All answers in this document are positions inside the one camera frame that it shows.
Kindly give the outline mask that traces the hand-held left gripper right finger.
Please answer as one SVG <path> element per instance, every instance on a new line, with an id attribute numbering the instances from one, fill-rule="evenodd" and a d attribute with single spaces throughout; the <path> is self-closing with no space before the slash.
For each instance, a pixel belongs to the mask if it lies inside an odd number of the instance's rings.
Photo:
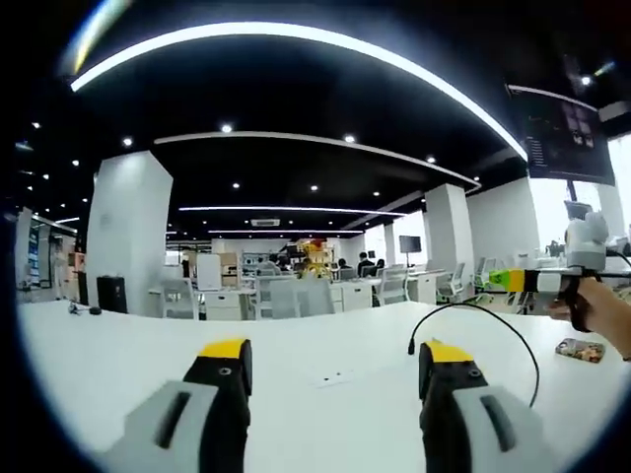
<path id="1" fill-rule="evenodd" d="M 553 472 L 541 419 L 522 400 L 490 385 L 464 350 L 420 345 L 419 398 L 428 472 Z"/>

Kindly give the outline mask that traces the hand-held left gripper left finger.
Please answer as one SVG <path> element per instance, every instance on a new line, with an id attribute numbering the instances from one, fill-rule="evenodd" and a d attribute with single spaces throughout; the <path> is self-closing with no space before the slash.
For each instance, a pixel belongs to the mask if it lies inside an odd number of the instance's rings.
<path id="1" fill-rule="evenodd" d="M 166 382 L 126 417 L 105 453 L 109 472 L 243 472 L 251 414 L 246 338 L 206 345 L 181 380 Z"/>

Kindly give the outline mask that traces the person's right hand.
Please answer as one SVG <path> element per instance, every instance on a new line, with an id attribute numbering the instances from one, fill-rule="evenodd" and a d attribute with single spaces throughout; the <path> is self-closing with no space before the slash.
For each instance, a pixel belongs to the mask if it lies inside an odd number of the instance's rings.
<path id="1" fill-rule="evenodd" d="M 604 283 L 586 278 L 580 280 L 574 308 L 557 299 L 547 311 L 553 319 L 570 322 L 576 331 L 600 335 L 624 362 L 630 362 L 630 304 Z"/>

